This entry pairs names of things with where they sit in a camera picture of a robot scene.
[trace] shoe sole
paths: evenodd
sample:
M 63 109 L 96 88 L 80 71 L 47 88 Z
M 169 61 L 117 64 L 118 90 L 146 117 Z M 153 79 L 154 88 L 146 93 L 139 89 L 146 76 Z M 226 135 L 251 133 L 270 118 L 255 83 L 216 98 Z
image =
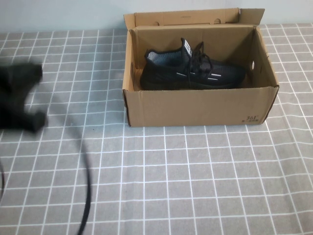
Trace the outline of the shoe sole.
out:
M 151 83 L 144 79 L 140 80 L 140 84 L 142 89 L 147 91 L 168 91 L 168 90 L 218 90 L 218 89 L 232 89 L 237 87 L 242 80 L 235 82 L 235 83 L 229 83 L 225 85 L 219 85 L 219 86 L 211 86 L 211 85 L 205 85 L 201 83 L 196 82 L 172 82 L 172 83 Z

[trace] black wire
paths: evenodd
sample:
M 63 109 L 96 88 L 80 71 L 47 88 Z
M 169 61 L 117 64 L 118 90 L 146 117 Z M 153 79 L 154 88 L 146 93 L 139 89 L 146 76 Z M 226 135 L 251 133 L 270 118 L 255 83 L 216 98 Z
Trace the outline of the black wire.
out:
M 4 169 L 2 162 L 0 160 L 0 171 L 1 171 L 1 178 L 2 178 L 2 186 L 1 186 L 1 194 L 0 194 L 0 202 L 4 194 L 4 188 L 5 188 L 5 175 L 4 175 Z
M 73 120 L 70 119 L 70 116 L 67 116 L 69 123 L 74 123 Z M 85 165 L 85 172 L 86 172 L 86 180 L 87 180 L 87 192 L 86 192 L 86 202 L 85 202 L 85 208 L 84 208 L 84 212 L 83 212 L 83 217 L 81 220 L 81 224 L 79 226 L 77 235 L 82 235 L 84 232 L 84 229 L 86 227 L 87 221 L 88 221 L 88 216 L 89 216 L 89 212 L 90 212 L 90 207 L 91 207 L 91 173 L 90 173 L 90 164 L 89 164 L 89 157 L 87 154 L 87 148 L 86 148 L 86 144 L 84 142 L 84 139 L 82 138 L 82 134 L 80 133 L 79 129 L 75 126 L 73 126 L 73 128 L 71 128 L 71 135 L 73 136 L 73 139 L 76 140 L 76 144 L 77 147 L 79 149 L 81 149 L 81 155 L 80 155 L 80 159 L 83 159 L 83 163 Z M 2 187 L 1 187 L 1 194 L 0 194 L 0 202 L 1 199 L 3 197 L 4 194 L 4 188 L 5 188 L 5 177 L 4 177 L 4 169 L 3 169 L 3 165 L 0 161 L 0 171 L 1 171 L 1 177 L 2 177 Z

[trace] black sneaker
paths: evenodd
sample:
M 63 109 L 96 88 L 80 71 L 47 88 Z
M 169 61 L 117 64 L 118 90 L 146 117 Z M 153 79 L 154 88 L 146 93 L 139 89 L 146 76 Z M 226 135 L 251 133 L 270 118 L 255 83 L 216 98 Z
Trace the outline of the black sneaker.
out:
M 245 78 L 243 67 L 211 60 L 203 42 L 192 50 L 185 39 L 182 47 L 167 52 L 147 51 L 147 64 L 140 84 L 144 90 L 230 89 Z

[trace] gray checkered tablecloth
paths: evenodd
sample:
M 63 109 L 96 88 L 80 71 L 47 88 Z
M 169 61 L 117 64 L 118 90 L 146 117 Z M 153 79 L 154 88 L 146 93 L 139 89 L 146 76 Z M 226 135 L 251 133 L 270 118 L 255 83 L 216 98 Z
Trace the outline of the gray checkered tablecloth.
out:
M 27 107 L 49 108 L 39 136 L 0 135 L 0 234 L 75 234 L 79 128 L 93 175 L 87 235 L 312 235 L 313 25 L 261 29 L 281 86 L 264 124 L 161 128 L 126 122 L 125 30 L 0 34 L 1 60 L 44 61 Z

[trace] open cardboard box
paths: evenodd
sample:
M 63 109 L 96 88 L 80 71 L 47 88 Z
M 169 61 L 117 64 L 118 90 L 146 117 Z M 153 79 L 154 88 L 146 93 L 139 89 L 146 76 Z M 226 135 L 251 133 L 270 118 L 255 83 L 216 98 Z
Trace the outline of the open cardboard box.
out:
M 265 121 L 279 85 L 258 27 L 264 9 L 135 13 L 128 29 L 123 95 L 130 126 L 235 125 Z M 148 49 L 181 47 L 185 38 L 214 60 L 244 66 L 237 89 L 143 91 L 140 76 Z

